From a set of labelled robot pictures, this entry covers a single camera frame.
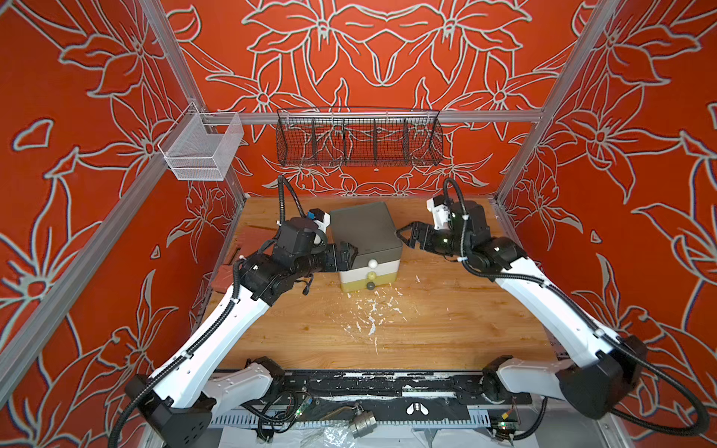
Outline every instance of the white mesh basket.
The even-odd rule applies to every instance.
[[[244,137],[239,114],[234,114],[223,134],[211,133],[201,116],[194,106],[187,108],[179,120],[179,125],[184,125],[179,135],[166,150],[160,146],[164,160],[180,181],[224,180]]]

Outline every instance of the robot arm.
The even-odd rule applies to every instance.
[[[345,242],[328,244],[323,231],[328,220],[328,214],[315,209],[308,218],[284,221],[274,239],[234,266],[234,284],[197,331],[149,377],[137,375],[128,382],[125,393],[131,402],[110,434],[110,448],[135,407],[167,445],[184,447],[213,416],[263,397],[283,377],[279,366],[262,358],[208,381],[242,334],[296,282],[306,283],[307,295],[315,272],[351,268],[356,248]],[[272,244],[272,254],[266,255]]]
[[[452,202],[447,186],[453,185],[459,201]],[[511,393],[529,392],[565,400],[592,419],[612,412],[657,432],[695,436],[709,427],[709,415],[687,388],[648,363],[645,344],[634,336],[621,338],[582,310],[555,286],[523,249],[505,237],[492,237],[483,207],[464,201],[455,181],[447,179],[443,194],[428,201],[433,225],[412,222],[397,231],[409,247],[446,256],[471,274],[494,281],[533,313],[565,347],[570,359],[553,362],[522,361],[512,356],[495,359],[483,369],[483,394],[502,402]],[[410,236],[403,234],[410,230]],[[674,428],[651,424],[614,409],[635,389],[646,368],[675,387],[694,406],[698,419],[691,426]]]

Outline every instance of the black cable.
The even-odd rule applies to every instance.
[[[251,412],[251,413],[254,414],[255,416],[259,417],[260,419],[266,420],[267,423],[276,423],[276,424],[286,423],[287,421],[289,421],[289,420],[291,420],[291,419],[293,418],[293,416],[292,416],[291,414],[288,414],[287,416],[283,416],[283,417],[279,417],[279,418],[277,418],[277,417],[269,417],[268,415],[266,415],[266,414],[264,414],[263,412],[261,412],[259,409],[256,409],[255,407],[253,407],[253,406],[251,406],[251,405],[249,405],[249,404],[246,404],[246,403],[244,403],[244,404],[242,405],[242,408],[248,410],[249,412]]]
[[[281,174],[276,178],[276,189],[279,193],[279,225],[286,221],[286,204],[284,202],[284,176]]]
[[[540,406],[540,412],[538,412],[538,418],[535,420],[533,425],[528,428],[528,431],[522,432],[520,434],[514,434],[513,440],[523,440],[527,439],[528,437],[532,436],[535,431],[538,430],[538,426],[540,426],[540,423],[543,422],[543,417],[545,417],[545,411],[548,408],[548,397],[545,397],[543,399],[543,404]],[[511,440],[510,436],[507,436],[505,434],[501,434],[500,432],[495,433],[495,438],[500,440]]]
[[[269,416],[267,416],[266,413],[267,413],[267,411],[269,411],[269,408],[270,408],[271,406],[274,406],[274,405],[281,399],[281,397],[283,397],[285,394],[289,394],[289,395],[290,395],[290,398],[289,398],[289,406],[287,407],[286,411],[278,412],[276,415],[274,415],[274,417],[269,417]],[[284,417],[286,417],[286,416],[290,416],[290,417],[292,417],[292,418],[290,419],[290,420],[291,420],[291,424],[289,425],[289,427],[291,427],[291,426],[293,425],[294,420],[296,420],[295,411],[296,411],[296,410],[299,408],[299,406],[300,406],[298,400],[299,400],[299,397],[297,396],[297,394],[296,394],[294,391],[286,390],[286,391],[281,391],[281,392],[276,396],[276,398],[274,398],[272,401],[269,401],[269,402],[266,403],[266,405],[264,406],[264,409],[262,409],[262,411],[261,411],[262,416],[258,416],[258,415],[257,415],[257,416],[259,417],[259,423],[257,424],[257,435],[259,436],[259,438],[260,438],[261,440],[263,440],[263,441],[265,441],[265,442],[268,442],[268,441],[269,441],[269,437],[267,437],[267,436],[264,435],[264,429],[262,428],[264,424],[270,424],[271,427],[272,427],[272,430],[274,431],[274,433],[280,434],[280,432],[285,432],[285,431],[278,431],[278,430],[276,430],[276,429],[274,428],[274,423],[272,423],[272,422],[270,421],[271,419],[281,419],[281,418],[284,418]]]
[[[241,259],[238,262],[234,264],[234,285],[240,285],[241,278],[239,278],[239,270],[241,269],[242,265],[244,264],[244,260]],[[239,288],[235,287],[232,291],[232,298],[236,300],[239,297]],[[210,336],[217,330],[217,328],[224,322],[224,320],[229,316],[229,313],[232,311],[232,308],[234,307],[234,302],[229,301],[227,303],[227,307],[222,311],[222,314],[219,315],[217,320],[212,323],[207,330],[202,333],[202,335],[197,339],[189,348],[186,349],[186,353],[191,357],[194,352],[201,346],[207,339],[209,339]],[[155,386],[159,383],[159,381],[162,381],[169,375],[174,369],[178,368],[180,364],[186,360],[184,356],[179,356],[177,359],[172,361],[167,367],[163,368],[159,373],[157,373],[150,381],[147,383],[146,386],[144,386],[144,389],[134,398],[134,400],[130,401],[130,403],[127,405],[127,407],[124,408],[122,411],[122,414],[120,414],[119,418],[117,418],[117,421],[115,422],[115,426],[112,428],[112,431],[110,432],[110,436],[107,440],[107,447],[108,448],[117,448],[117,442],[119,440],[120,434],[122,433],[122,428],[125,426],[125,423],[127,423],[127,420],[129,419],[129,416],[132,414],[132,412],[137,409],[137,406],[139,403],[144,400],[147,395],[149,395],[152,390],[154,390]]]
[[[448,186],[451,185],[453,189],[455,190],[456,196],[458,196],[458,203],[460,204],[460,211],[462,212],[462,218],[463,218],[463,227],[460,230],[460,245],[458,246],[460,248],[460,257],[465,258],[465,248],[463,247],[464,241],[465,241],[465,231],[467,230],[468,225],[468,211],[465,208],[465,200],[463,199],[463,192],[460,190],[460,187],[458,186],[458,182],[455,181],[453,178],[446,178],[446,180],[443,181],[443,196],[448,199],[450,196],[448,196]]]
[[[642,367],[653,372],[655,375],[665,380],[666,383],[677,389],[677,391],[680,392],[690,402],[690,404],[692,404],[692,406],[695,408],[695,411],[697,411],[697,421],[692,423],[690,426],[674,427],[650,423],[649,421],[638,419],[635,416],[626,414],[622,411],[618,411],[617,409],[611,409],[610,412],[612,414],[617,415],[621,419],[629,421],[632,424],[641,426],[642,428],[651,429],[656,432],[662,432],[671,436],[698,436],[707,431],[710,426],[710,414],[707,412],[707,408],[705,408],[705,406],[702,404],[702,401],[700,401],[700,399],[695,394],[693,394],[690,389],[687,389],[682,383],[674,379],[672,376],[667,375],[654,364],[640,359],[640,357],[636,356],[631,350],[625,348],[622,344],[620,344],[616,340],[613,340],[608,335],[603,335],[602,338],[606,340],[608,344],[612,345],[615,350],[618,350],[620,353],[627,356],[631,361],[640,364]]]
[[[304,209],[301,206],[301,202],[299,202],[299,196],[296,195],[296,191],[294,191],[294,187],[291,186],[291,183],[286,180],[286,178],[283,175],[279,175],[277,177],[277,189],[279,190],[279,222],[284,222],[286,220],[286,205],[284,202],[284,187],[289,191],[291,194],[291,197],[294,199],[294,203],[296,204],[296,209],[299,211],[299,216],[302,218],[306,218],[306,214],[304,214]]]
[[[451,185],[453,189],[456,192],[456,195],[458,196],[458,201],[460,202],[461,209],[463,211],[463,214],[466,214],[465,211],[465,201],[463,199],[463,193],[460,190],[460,187],[458,186],[458,183],[452,179],[447,178],[443,182],[443,194],[446,198],[448,198],[448,185]],[[553,294],[560,297],[563,302],[565,302],[566,305],[568,305],[584,322],[585,324],[590,328],[592,331],[596,331],[599,329],[598,325],[595,323],[595,321],[592,319],[590,315],[588,315],[585,310],[583,310],[578,304],[576,304],[570,296],[568,296],[565,292],[563,292],[560,288],[553,285],[550,282],[547,282],[545,279],[542,279],[540,277],[535,277],[533,275],[526,275],[526,274],[511,274],[508,272],[496,272],[496,273],[485,273],[480,272],[473,267],[471,267],[467,260],[465,259],[463,255],[463,241],[465,237],[465,231],[467,227],[467,222],[463,222],[463,229],[461,231],[460,236],[460,250],[461,250],[461,257],[462,257],[462,264],[465,270],[470,272],[471,274],[475,275],[476,277],[482,277],[487,278],[489,280],[496,280],[496,279],[508,279],[508,280],[523,280],[526,282],[533,282],[537,283],[542,287],[545,287],[549,291],[551,291]],[[674,387],[678,392],[680,392],[694,407],[695,411],[697,412],[697,421],[691,424],[690,426],[685,427],[674,427],[674,426],[664,426],[660,424],[654,424],[650,423],[649,421],[638,419],[637,417],[634,417],[630,414],[626,414],[622,411],[618,411],[617,409],[611,409],[610,412],[614,415],[617,415],[618,417],[629,421],[630,423],[636,424],[638,426],[641,426],[642,428],[651,429],[655,432],[662,432],[663,434],[669,434],[673,436],[683,436],[683,437],[689,437],[689,436],[697,436],[699,434],[704,433],[710,425],[710,415],[707,412],[707,408],[702,404],[702,401],[692,393],[689,389],[687,389],[681,382],[674,379],[672,376],[667,375],[665,372],[663,372],[661,369],[659,369],[654,364],[650,363],[649,361],[645,361],[641,359],[640,357],[636,356],[631,350],[628,348],[625,348],[620,342],[613,340],[610,336],[607,334],[602,335],[602,339],[608,342],[608,344],[612,345],[613,348],[618,350],[623,355],[627,356],[630,360],[633,362],[641,365],[643,368],[646,368],[647,370],[653,372],[655,375],[659,376],[661,379],[665,380],[666,383],[670,384],[672,387]],[[542,417],[538,419],[536,423],[539,424],[539,422],[542,420]]]

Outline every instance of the red wallpaper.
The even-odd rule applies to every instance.
[[[235,212],[223,182],[167,171],[0,411],[0,444],[106,447],[125,382],[189,337]]]
[[[164,0],[211,110],[306,105],[451,110],[540,108],[593,8],[563,0]],[[436,168],[289,169],[274,130],[247,126],[234,168],[245,191],[272,194],[276,173],[307,194],[431,194],[454,173],[466,194],[494,192],[524,123],[447,126]]]
[[[135,0],[4,2],[0,37],[1,348],[186,101]],[[189,334],[235,210],[167,172],[0,410],[0,445],[104,447],[124,382]]]
[[[716,25],[713,2],[623,2],[506,204],[546,273],[713,415],[689,442],[629,427],[642,447],[717,443]],[[620,406],[693,415],[650,374]]]
[[[133,0],[65,3],[0,9],[0,348],[186,107]]]

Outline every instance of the gray lid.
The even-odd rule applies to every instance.
[[[370,259],[379,263],[401,259],[402,243],[385,202],[333,210],[330,228],[333,242],[349,242],[358,249],[353,269],[367,267]]]

